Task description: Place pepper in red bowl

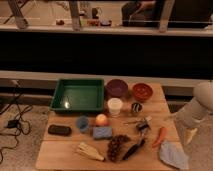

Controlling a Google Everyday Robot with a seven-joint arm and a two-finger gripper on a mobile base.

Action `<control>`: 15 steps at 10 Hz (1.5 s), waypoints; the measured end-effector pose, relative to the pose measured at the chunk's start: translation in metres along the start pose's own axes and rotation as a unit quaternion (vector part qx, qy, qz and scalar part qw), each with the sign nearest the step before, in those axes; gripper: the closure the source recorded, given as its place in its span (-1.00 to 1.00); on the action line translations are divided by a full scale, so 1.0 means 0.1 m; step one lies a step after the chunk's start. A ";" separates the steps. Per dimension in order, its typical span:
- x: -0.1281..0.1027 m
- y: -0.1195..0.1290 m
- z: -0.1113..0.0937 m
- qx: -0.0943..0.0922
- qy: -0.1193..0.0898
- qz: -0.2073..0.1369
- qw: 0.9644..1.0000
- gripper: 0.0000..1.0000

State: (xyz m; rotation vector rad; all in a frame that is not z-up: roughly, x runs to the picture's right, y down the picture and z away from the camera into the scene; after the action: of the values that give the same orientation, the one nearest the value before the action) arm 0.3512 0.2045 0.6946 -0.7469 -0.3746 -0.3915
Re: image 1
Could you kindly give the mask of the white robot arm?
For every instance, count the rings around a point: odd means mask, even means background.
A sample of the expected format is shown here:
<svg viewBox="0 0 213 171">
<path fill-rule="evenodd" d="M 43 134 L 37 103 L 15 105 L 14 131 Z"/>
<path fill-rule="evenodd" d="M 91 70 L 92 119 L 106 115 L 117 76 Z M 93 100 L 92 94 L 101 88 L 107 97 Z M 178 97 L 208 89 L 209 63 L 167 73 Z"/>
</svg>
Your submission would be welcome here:
<svg viewBox="0 0 213 171">
<path fill-rule="evenodd" d="M 193 89 L 193 98 L 175 113 L 175 119 L 184 126 L 183 143 L 188 145 L 198 126 L 213 113 L 213 82 L 201 82 Z"/>
</svg>

